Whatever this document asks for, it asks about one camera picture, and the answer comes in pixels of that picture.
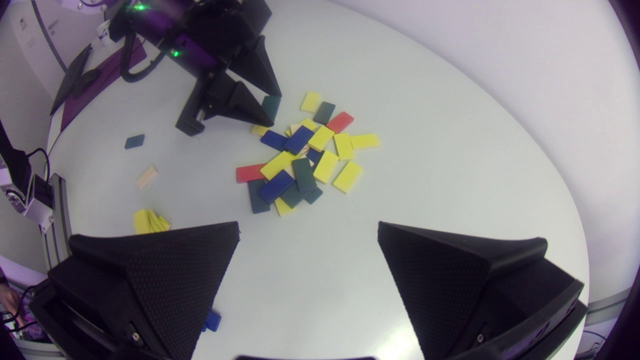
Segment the stacked yellow blocks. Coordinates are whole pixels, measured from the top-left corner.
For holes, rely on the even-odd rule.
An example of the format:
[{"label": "stacked yellow blocks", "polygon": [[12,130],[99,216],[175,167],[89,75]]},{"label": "stacked yellow blocks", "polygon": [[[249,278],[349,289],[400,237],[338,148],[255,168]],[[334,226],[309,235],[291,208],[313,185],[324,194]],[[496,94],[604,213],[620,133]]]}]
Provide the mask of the stacked yellow blocks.
[{"label": "stacked yellow blocks", "polygon": [[160,233],[171,229],[171,224],[151,209],[140,209],[133,214],[133,228],[136,235]]}]

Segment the red block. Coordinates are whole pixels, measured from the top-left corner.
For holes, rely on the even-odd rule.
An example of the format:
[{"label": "red block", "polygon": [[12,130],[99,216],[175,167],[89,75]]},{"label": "red block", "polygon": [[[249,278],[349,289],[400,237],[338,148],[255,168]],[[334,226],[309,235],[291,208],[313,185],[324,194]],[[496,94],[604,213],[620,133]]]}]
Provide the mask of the red block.
[{"label": "red block", "polygon": [[251,180],[264,179],[264,175],[262,175],[262,172],[260,172],[260,169],[264,165],[266,165],[266,163],[258,164],[258,165],[251,165],[251,166],[248,166],[248,167],[236,168],[236,181],[237,181],[237,183],[238,184],[248,183]]},{"label": "red block", "polygon": [[327,127],[333,130],[334,133],[339,134],[345,127],[349,126],[353,122],[353,117],[346,112],[341,112],[331,121],[327,123]]}]

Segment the pile of blocks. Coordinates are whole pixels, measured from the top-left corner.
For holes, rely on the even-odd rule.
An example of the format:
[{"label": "pile of blocks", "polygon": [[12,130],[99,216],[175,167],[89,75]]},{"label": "pile of blocks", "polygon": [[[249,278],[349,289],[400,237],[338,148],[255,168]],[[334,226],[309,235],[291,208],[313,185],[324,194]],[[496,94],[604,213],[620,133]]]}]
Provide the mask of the pile of blocks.
[{"label": "pile of blocks", "polygon": [[[279,105],[279,97],[266,96],[262,102],[273,120]],[[351,190],[362,173],[362,168],[353,162],[354,150],[377,147],[380,142],[375,134],[343,133],[353,117],[343,111],[332,118],[334,109],[334,104],[321,103],[318,93],[308,92],[300,110],[315,113],[313,120],[291,125],[284,135],[263,126],[252,128],[253,134],[261,136],[260,142],[280,151],[268,163],[236,169],[236,181],[248,183],[254,214],[271,210],[273,203],[280,216],[292,212],[302,200],[313,204],[323,194],[317,183],[329,183],[340,161],[346,161],[346,165],[333,185],[344,193]],[[325,149],[331,139],[337,154]]]},{"label": "pile of blocks", "polygon": [[171,224],[151,209],[140,209],[133,214],[133,228],[136,235],[160,233],[171,229]]}]

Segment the round table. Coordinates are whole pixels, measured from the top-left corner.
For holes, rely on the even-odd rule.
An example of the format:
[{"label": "round table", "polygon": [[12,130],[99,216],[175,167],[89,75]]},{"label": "round table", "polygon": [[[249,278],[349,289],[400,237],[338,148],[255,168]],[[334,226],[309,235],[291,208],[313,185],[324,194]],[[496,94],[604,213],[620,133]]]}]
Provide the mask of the round table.
[{"label": "round table", "polygon": [[[252,214],[235,168],[277,151],[232,119],[207,120],[192,138],[175,129],[195,78],[170,60],[138,83],[115,81],[51,154],[52,171],[67,180],[74,233],[130,235],[141,208],[174,228],[239,222],[241,241],[213,306],[220,328],[200,336],[193,359],[422,359],[378,246],[380,220],[545,237],[547,258],[585,283],[580,300],[588,302],[587,250],[572,197],[489,94],[428,49],[351,10],[324,1],[268,4],[264,34],[283,93],[273,129],[311,117],[299,108],[314,91],[336,104],[335,113],[354,116],[346,132],[380,139],[381,147],[356,152],[364,171],[349,194],[326,184],[315,204],[303,202],[287,216],[273,206]],[[125,150],[125,139],[140,133],[144,145]],[[136,180],[150,165],[159,175],[139,191]],[[581,329],[554,359],[573,359]]]}]

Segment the person's hand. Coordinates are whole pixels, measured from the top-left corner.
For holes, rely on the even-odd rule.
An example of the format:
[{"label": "person's hand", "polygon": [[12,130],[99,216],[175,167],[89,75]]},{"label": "person's hand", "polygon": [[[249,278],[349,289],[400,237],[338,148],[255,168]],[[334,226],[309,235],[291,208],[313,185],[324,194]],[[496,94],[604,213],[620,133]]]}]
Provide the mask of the person's hand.
[{"label": "person's hand", "polygon": [[[15,315],[20,310],[20,295],[14,289],[11,289],[6,284],[0,284],[0,304]],[[24,326],[24,320],[21,315],[16,318],[18,325]]]}]

